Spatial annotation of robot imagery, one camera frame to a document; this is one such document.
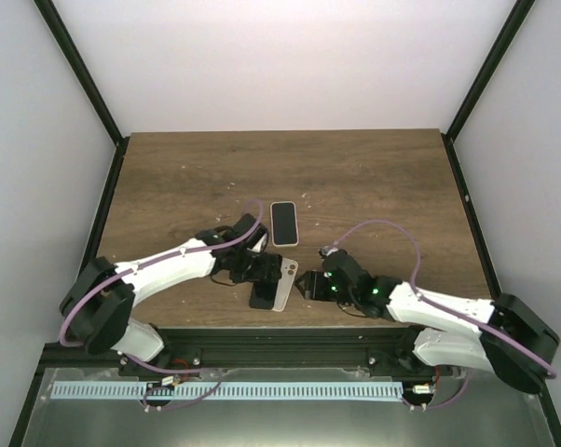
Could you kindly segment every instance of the wooden tabletop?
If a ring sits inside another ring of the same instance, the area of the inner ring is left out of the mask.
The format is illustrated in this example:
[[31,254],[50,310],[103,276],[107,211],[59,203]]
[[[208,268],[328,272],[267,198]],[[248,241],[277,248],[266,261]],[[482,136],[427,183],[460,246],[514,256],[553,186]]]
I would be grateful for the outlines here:
[[[384,218],[417,239],[420,287],[489,297],[436,129],[133,134],[99,254],[116,263],[164,251],[200,230],[234,224],[254,197],[267,207],[297,205],[299,245],[267,250],[297,260],[298,276],[320,268],[320,247],[359,222]],[[269,228],[268,209],[264,222]],[[414,264],[411,244],[387,226],[367,226],[342,247],[372,275],[408,278]],[[187,281],[141,303],[134,317],[186,327],[390,324],[305,301],[296,289],[284,312],[253,310],[251,287]]]

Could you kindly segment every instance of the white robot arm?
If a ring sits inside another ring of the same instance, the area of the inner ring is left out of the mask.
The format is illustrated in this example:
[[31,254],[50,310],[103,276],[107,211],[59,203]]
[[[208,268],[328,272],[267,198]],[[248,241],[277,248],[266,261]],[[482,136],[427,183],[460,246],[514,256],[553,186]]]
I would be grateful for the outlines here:
[[[245,240],[234,245],[242,238]],[[245,214],[233,227],[201,232],[154,256],[118,264],[97,258],[80,274],[61,304],[69,333],[89,354],[114,349],[144,362],[167,361],[162,360],[166,343],[158,329],[131,318],[132,308],[159,291],[221,270],[228,271],[234,283],[278,282],[282,258],[263,252],[266,240],[266,228]],[[486,331],[498,328],[533,357],[551,362],[558,336],[518,298],[502,294],[492,302],[423,290],[417,290],[416,295],[416,288],[399,278],[372,277],[343,250],[321,254],[323,271],[307,272],[296,281],[296,287],[306,299],[353,305],[368,318],[412,324],[395,349],[395,358],[403,366],[476,368],[493,372],[524,392],[541,390],[547,371],[490,334],[493,331]],[[101,288],[101,293],[90,296],[106,283],[108,287]],[[420,296],[458,312],[458,317]]]
[[425,291],[399,278],[372,277],[336,247],[321,256],[322,271],[306,272],[296,287],[306,299],[412,325],[397,349],[403,366],[480,369],[526,393],[540,392],[549,374],[543,364],[549,366],[560,339],[517,297],[471,300]]

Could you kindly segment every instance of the white smartphone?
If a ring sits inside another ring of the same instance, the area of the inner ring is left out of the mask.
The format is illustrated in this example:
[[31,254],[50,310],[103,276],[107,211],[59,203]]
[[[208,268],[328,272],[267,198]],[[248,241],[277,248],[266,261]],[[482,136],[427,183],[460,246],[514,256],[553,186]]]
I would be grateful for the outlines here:
[[272,245],[294,247],[299,243],[297,207],[294,202],[274,202],[270,205]]

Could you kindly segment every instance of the purple cable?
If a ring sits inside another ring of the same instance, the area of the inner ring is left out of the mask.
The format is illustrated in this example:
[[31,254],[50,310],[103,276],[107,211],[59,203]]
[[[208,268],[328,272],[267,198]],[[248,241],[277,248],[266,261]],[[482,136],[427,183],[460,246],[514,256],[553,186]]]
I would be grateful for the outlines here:
[[[184,255],[191,254],[191,253],[198,253],[200,251],[215,251],[215,250],[225,249],[227,247],[231,247],[233,245],[239,244],[243,240],[247,239],[255,231],[255,229],[258,227],[258,225],[262,222],[262,218],[264,217],[264,203],[262,203],[262,200],[258,200],[257,198],[253,198],[253,199],[248,200],[246,202],[246,206],[249,205],[249,204],[252,204],[252,203],[255,203],[258,206],[258,208],[260,209],[260,212],[258,214],[257,219],[255,220],[255,223],[252,225],[252,227],[245,234],[238,237],[237,239],[233,239],[233,240],[230,240],[228,242],[224,242],[222,244],[211,245],[211,246],[206,246],[206,247],[194,247],[194,248],[187,249],[185,251]],[[145,263],[140,264],[138,266],[138,270],[142,270],[146,267],[149,267],[149,266],[154,265],[154,264],[161,263],[163,261],[174,258],[176,256],[181,256],[182,254],[183,253],[181,251],[173,251],[173,252],[170,252],[170,253],[163,254],[161,256],[158,256],[157,258],[151,259],[150,261],[146,261]],[[133,269],[131,269],[131,268],[129,268],[127,270],[124,270],[123,272],[117,273],[116,275],[113,275],[113,276],[107,278],[106,280],[101,282],[98,286],[94,287],[92,290],[90,290],[88,293],[86,293],[82,297],[82,299],[79,300],[79,302],[74,306],[74,308],[69,312],[69,314],[67,314],[67,317],[65,317],[65,320],[63,321],[63,324],[61,325],[61,329],[59,330],[59,343],[61,343],[63,346],[67,346],[67,347],[82,346],[83,345],[82,342],[70,342],[65,338],[65,335],[67,333],[67,329],[69,328],[69,325],[71,324],[75,315],[77,315],[77,313],[80,311],[80,309],[88,301],[90,301],[92,298],[94,298],[94,296],[97,293],[101,292],[106,287],[110,286],[111,284],[118,281],[119,279],[122,279],[123,277],[125,277],[127,275],[130,275],[131,273],[133,273]],[[130,357],[130,359],[132,359],[133,361],[138,360],[134,357]],[[164,373],[169,374],[170,371],[172,371],[172,370],[162,370],[162,371],[166,371]]]
[[[168,405],[165,405],[165,406],[161,406],[160,409],[161,409],[161,411],[163,411],[163,412],[169,412],[169,411],[171,411],[171,410],[179,410],[180,408],[186,408],[186,407],[191,407],[192,405],[196,405],[197,403],[202,402],[203,400],[205,400],[206,398],[208,398],[209,396],[211,396],[212,394],[214,394],[214,393],[216,392],[216,390],[217,390],[218,388],[221,387],[222,384],[223,384],[223,381],[222,381],[222,380],[219,380],[219,381],[216,383],[215,386],[213,386],[213,387],[210,388],[208,391],[206,391],[204,394],[202,394],[201,396],[199,396],[199,397],[197,397],[197,398],[195,398],[195,399],[193,399],[193,400],[190,400],[190,401],[187,401],[187,402],[183,402],[183,403],[180,403],[180,404],[178,404],[178,405],[170,405],[170,404],[168,404]],[[148,406],[148,402],[147,402],[147,401],[148,401],[148,397],[150,397],[151,394],[153,394],[153,393],[155,393],[155,392],[157,392],[157,391],[159,391],[159,390],[167,390],[167,391],[169,391],[169,389],[166,388],[165,386],[158,386],[158,387],[156,387],[156,388],[152,388],[152,389],[147,390],[147,391],[146,391],[146,394],[144,394],[144,398],[143,398],[143,400],[142,400],[142,402],[143,402],[143,404],[144,404],[144,408],[150,408],[150,407]]]
[[333,244],[333,246],[336,247],[343,239],[345,239],[345,237],[349,236],[354,231],[357,231],[360,228],[362,228],[364,226],[367,226],[369,224],[390,225],[391,227],[396,228],[401,233],[403,233],[405,236],[407,236],[407,238],[413,244],[413,248],[415,249],[415,253],[416,253],[416,262],[415,262],[415,267],[413,268],[413,271],[411,272],[411,278],[409,279],[409,284],[411,286],[411,290],[417,296],[417,298],[419,298],[421,301],[423,301],[426,305],[431,305],[431,306],[435,307],[436,309],[440,309],[443,312],[446,312],[447,314],[452,315],[453,317],[457,317],[457,318],[462,319],[463,321],[467,321],[468,323],[474,324],[479,329],[481,329],[483,332],[488,332],[488,333],[494,335],[496,338],[499,338],[502,342],[512,346],[514,349],[519,351],[521,354],[529,357],[531,360],[535,361],[538,365],[540,365],[548,373],[547,378],[549,378],[549,379],[555,379],[556,378],[557,373],[556,373],[556,371],[555,371],[555,369],[552,365],[550,365],[547,361],[542,359],[540,356],[537,356],[536,354],[534,354],[533,352],[528,350],[526,347],[524,347],[523,345],[518,343],[513,338],[509,337],[506,333],[500,332],[499,330],[494,329],[491,326],[489,326],[489,325],[487,325],[487,324],[485,324],[481,321],[476,320],[475,318],[471,318],[471,317],[466,316],[465,314],[461,314],[460,312],[458,312],[456,310],[453,310],[450,307],[447,307],[445,305],[441,305],[439,303],[435,303],[434,301],[432,301],[431,299],[426,297],[417,288],[417,285],[415,283],[416,278],[417,278],[417,273],[419,272],[419,268],[421,267],[421,250],[419,249],[419,245],[417,244],[415,239],[409,234],[409,232],[407,230],[405,230],[404,228],[402,228],[401,226],[399,226],[398,224],[396,224],[394,222],[391,222],[391,221],[387,221],[385,219],[373,219],[371,221],[365,221],[365,222],[359,223],[359,224],[355,225],[353,228],[351,228],[347,233],[345,233],[339,239],[337,239],[335,241],[335,243]]

